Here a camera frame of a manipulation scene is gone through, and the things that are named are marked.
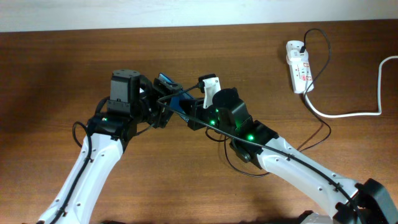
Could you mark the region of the blue Galaxy smartphone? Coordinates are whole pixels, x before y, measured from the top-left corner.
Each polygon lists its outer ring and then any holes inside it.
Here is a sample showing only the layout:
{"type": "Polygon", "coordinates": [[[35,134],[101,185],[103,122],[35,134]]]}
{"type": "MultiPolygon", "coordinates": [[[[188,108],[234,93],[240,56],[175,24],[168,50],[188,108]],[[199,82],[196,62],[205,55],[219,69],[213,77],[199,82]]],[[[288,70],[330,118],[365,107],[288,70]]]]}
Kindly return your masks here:
{"type": "MultiPolygon", "coordinates": [[[[157,78],[163,83],[166,83],[169,85],[175,84],[175,82],[164,73],[159,73],[159,76],[157,78]]],[[[162,102],[163,102],[163,104],[168,104],[172,109],[175,109],[181,113],[184,113],[182,107],[179,105],[179,102],[182,100],[193,100],[193,99],[194,99],[194,97],[188,91],[181,89],[177,93],[174,93],[174,95],[171,96],[170,98],[167,98],[166,100],[162,100],[162,102]]],[[[166,118],[166,115],[164,115],[164,113],[168,112],[168,111],[165,108],[161,107],[158,103],[157,103],[157,108],[159,109],[160,114],[159,114],[159,117],[157,118],[156,125],[158,127],[161,127],[161,126],[164,127],[167,124],[167,121],[165,122],[165,124],[162,124],[162,119],[166,118]]]]}

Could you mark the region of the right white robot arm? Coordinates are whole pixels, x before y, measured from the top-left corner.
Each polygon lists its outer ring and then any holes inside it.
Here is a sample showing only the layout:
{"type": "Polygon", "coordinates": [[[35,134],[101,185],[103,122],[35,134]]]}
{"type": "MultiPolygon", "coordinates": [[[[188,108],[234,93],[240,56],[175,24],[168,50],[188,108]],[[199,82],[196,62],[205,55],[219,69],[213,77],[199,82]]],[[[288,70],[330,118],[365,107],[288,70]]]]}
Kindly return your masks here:
{"type": "Polygon", "coordinates": [[[203,98],[180,100],[190,127],[207,126],[230,137],[244,162],[284,179],[316,202],[333,223],[397,223],[397,207],[378,181],[359,182],[333,172],[294,149],[283,137],[254,120],[235,88],[203,98]]]}

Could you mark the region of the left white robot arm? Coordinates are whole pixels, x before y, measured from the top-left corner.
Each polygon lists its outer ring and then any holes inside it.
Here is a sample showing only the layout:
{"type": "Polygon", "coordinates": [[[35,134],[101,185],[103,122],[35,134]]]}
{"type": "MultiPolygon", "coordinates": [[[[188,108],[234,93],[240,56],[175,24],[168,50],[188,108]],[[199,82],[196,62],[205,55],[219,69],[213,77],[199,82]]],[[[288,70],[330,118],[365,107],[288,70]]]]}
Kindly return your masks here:
{"type": "Polygon", "coordinates": [[[163,128],[158,100],[180,93],[180,84],[156,78],[111,80],[111,93],[97,105],[87,123],[73,124],[85,132],[80,154],[55,200],[39,217],[39,223],[89,223],[108,175],[138,135],[139,123],[163,128]]]}

